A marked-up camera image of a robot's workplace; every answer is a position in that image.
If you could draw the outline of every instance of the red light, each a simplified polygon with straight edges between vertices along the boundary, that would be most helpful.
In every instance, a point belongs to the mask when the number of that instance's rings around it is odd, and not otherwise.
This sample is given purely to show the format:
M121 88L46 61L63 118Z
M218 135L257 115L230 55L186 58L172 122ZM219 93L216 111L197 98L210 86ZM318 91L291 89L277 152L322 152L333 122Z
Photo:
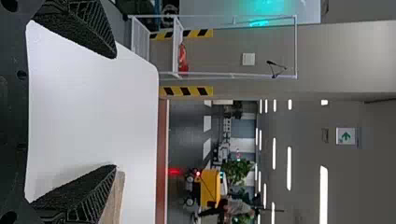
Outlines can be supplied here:
M181 175L180 169L177 168L169 168L168 170L169 175Z

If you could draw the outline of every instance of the red fire extinguisher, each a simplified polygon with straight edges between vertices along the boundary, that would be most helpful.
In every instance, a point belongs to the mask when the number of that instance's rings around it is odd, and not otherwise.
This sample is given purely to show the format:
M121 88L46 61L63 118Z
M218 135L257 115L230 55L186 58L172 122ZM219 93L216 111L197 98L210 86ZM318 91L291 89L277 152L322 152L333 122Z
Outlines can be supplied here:
M189 64L187 63L187 51L186 46L184 44L180 44L178 47L179 54L178 54L178 71L179 72L188 72L189 71Z

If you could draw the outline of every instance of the dark trousers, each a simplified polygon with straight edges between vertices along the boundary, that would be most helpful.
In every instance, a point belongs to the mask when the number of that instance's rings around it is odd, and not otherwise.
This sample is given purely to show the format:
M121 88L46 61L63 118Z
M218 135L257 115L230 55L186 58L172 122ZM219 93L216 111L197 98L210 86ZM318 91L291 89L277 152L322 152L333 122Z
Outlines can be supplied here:
M206 211L198 214L198 217L207 217L207 216L219 215L220 222L222 223L222 222L224 222L224 214L226 212L224 210L224 205L227 205L227 204L228 204L228 200L227 199L221 199L217 208L207 209Z

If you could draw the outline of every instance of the white table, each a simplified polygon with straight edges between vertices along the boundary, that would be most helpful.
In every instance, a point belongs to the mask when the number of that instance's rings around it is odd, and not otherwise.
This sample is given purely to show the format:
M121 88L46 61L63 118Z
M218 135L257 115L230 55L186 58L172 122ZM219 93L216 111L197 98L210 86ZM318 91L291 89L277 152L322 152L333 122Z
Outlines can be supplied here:
M158 73L118 44L109 60L31 21L32 201L109 163L126 174L121 223L155 222Z

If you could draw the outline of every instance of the hazard stripe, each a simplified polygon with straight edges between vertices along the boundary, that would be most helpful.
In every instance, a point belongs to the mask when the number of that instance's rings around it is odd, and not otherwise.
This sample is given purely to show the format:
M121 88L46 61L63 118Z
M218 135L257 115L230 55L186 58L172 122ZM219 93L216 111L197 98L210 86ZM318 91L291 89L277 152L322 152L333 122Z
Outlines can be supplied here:
M183 31L184 38L209 38L213 37L213 30L203 29L203 30L185 30ZM171 39L173 37L173 31L151 34L149 38L151 40L165 40Z
M213 87L199 86L199 87L160 87L160 96L213 96Z

